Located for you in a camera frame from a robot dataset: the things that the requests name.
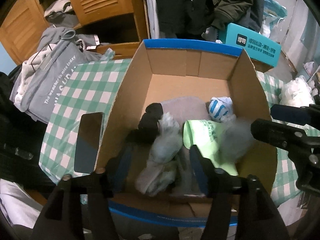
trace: black phone screen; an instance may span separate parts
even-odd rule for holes
[[[103,126],[103,116],[102,112],[82,115],[76,142],[75,172],[91,173],[94,171]]]

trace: bolt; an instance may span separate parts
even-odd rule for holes
[[[295,132],[294,135],[297,137],[302,137],[302,133],[300,133],[300,132]]]
[[[94,172],[97,173],[97,174],[102,174],[106,171],[105,168],[97,168]]]
[[[309,160],[311,161],[312,164],[317,164],[319,159],[317,156],[315,156],[314,154],[309,155]]]
[[[65,174],[65,175],[63,175],[62,180],[69,180],[71,178],[72,178],[71,174]]]

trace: blue and white bag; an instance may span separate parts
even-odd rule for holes
[[[236,116],[233,114],[231,98],[211,98],[209,104],[209,115],[212,121],[215,122],[226,122],[235,119]]]

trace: green and white checkered tablecloth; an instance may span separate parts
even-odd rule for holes
[[[114,52],[108,50],[101,61],[77,66],[56,103],[39,160],[41,169],[55,183],[66,173],[82,175],[74,171],[81,116],[85,113],[104,112],[104,128],[107,125],[110,109],[131,61],[111,60],[113,55]],[[269,107],[279,104],[284,83],[261,72],[257,72],[257,77],[265,91]],[[307,135],[320,136],[320,131],[308,127]],[[271,197],[276,205],[280,205],[300,191],[295,186],[298,176],[294,163],[288,159],[286,151],[279,148],[277,150],[278,165]]]
[[[131,59],[111,60],[111,49],[98,62],[80,64],[64,87],[42,143],[39,166],[55,183],[74,171],[76,139],[83,114],[103,112],[104,129]]]
[[[283,81],[258,71],[257,77],[264,89],[269,107],[271,108],[274,104],[279,104],[279,95],[284,85]],[[284,124],[284,122],[278,120],[273,121]],[[308,136],[320,136],[320,131],[309,125],[307,125],[304,130]],[[277,155],[278,165],[275,182],[272,186],[271,198],[273,202],[279,206],[288,199],[300,194],[301,191],[296,187],[295,183],[298,175],[294,163],[288,158],[288,152],[277,148]]]

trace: blue tape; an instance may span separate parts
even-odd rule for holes
[[[197,49],[239,57],[242,49],[210,41],[183,39],[150,39],[143,40],[147,49]]]
[[[152,212],[143,211],[137,208],[128,207],[112,200],[108,201],[110,212],[122,215],[137,221],[169,226],[169,227],[201,227],[204,228],[207,218],[177,218],[164,216]],[[237,217],[231,216],[230,226],[237,225]]]

